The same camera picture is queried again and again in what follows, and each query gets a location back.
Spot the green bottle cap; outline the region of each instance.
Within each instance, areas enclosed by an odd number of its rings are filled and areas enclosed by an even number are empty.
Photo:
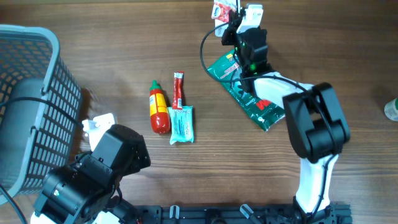
[[[152,81],[152,86],[150,87],[150,91],[152,91],[152,90],[156,90],[156,89],[162,89],[162,87],[160,87],[160,85],[159,84],[157,84],[157,82],[156,82],[156,80],[154,80],[154,81]]]

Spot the red and white package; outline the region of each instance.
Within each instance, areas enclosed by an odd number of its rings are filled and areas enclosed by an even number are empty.
[[[182,110],[182,78],[184,72],[174,73],[174,97],[173,97],[173,109]]]
[[[229,6],[227,4],[223,4],[221,2],[214,2],[213,12],[211,13],[212,19],[218,19],[219,21],[229,22],[229,11],[235,11],[236,8]]]

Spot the yellow label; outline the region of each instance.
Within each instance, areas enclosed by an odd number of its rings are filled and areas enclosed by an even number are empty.
[[[156,102],[155,102],[155,95],[151,95],[149,97],[149,116],[152,116],[153,114],[156,114]]]
[[[164,106],[158,107],[157,110],[158,110],[159,112],[168,113],[168,112],[167,112],[167,107],[164,107]]]
[[[163,94],[156,93],[156,103],[158,107],[164,106],[166,107],[166,101],[164,100]]]

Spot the teal packet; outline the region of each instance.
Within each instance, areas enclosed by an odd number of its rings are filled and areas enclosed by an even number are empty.
[[[235,62],[233,52],[234,50],[220,57],[208,68],[208,71],[222,80],[240,78],[242,70]],[[276,104],[268,100],[261,100],[243,91],[240,82],[220,84],[239,103],[246,114],[265,131],[268,131],[274,123],[285,116],[285,110]]]
[[[174,110],[171,106],[167,109],[172,121],[170,144],[175,142],[193,142],[193,106],[182,106],[182,110]]]

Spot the gray basket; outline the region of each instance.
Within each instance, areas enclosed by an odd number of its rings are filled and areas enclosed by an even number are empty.
[[[0,102],[37,97],[77,119],[80,87],[59,53],[58,39],[47,29],[0,25]],[[43,103],[0,108],[0,183],[11,197],[38,192],[46,173],[68,162],[75,126]]]

